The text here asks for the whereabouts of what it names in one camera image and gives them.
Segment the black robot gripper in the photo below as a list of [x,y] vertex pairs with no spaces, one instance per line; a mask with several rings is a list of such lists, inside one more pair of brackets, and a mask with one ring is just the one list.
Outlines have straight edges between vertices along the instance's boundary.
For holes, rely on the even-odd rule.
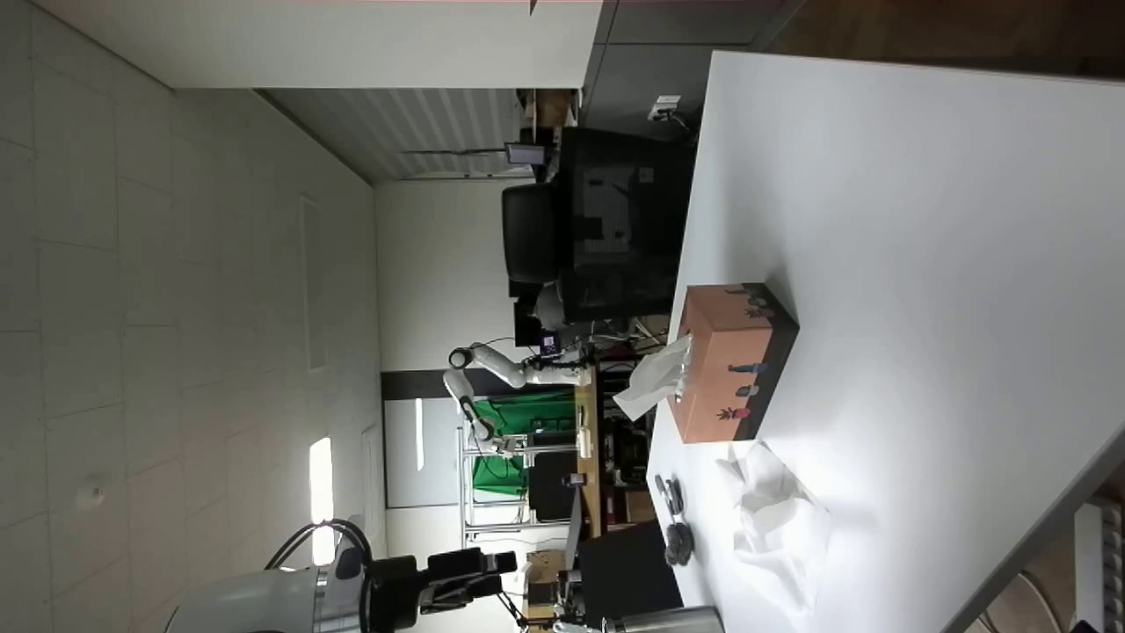
[[[676,476],[659,476],[659,493],[669,506],[665,564],[687,565],[695,551],[694,528],[687,519],[682,486]],[[457,547],[438,551],[429,564],[414,554],[375,560],[367,565],[361,620],[367,622],[418,622],[434,613],[452,613],[474,596],[504,592],[504,575],[517,568],[512,551]]]

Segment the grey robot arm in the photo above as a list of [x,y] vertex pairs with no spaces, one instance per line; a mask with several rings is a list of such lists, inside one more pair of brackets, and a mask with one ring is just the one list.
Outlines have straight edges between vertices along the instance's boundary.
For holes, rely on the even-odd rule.
[[343,517],[297,528],[258,573],[189,592],[162,633],[407,633],[421,615],[504,596],[512,551],[381,560]]

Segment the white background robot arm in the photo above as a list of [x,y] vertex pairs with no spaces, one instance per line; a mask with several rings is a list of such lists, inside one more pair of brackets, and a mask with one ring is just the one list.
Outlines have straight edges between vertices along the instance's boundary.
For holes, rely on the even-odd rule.
[[465,416],[461,455],[472,466],[461,476],[461,533],[522,533],[527,517],[509,523],[482,523],[474,517],[474,459],[504,457],[536,466],[544,455],[574,459],[565,486],[590,533],[607,531],[605,476],[601,476],[601,404],[599,373],[590,367],[553,367],[539,357],[509,357],[491,346],[467,346],[445,354],[443,385]]

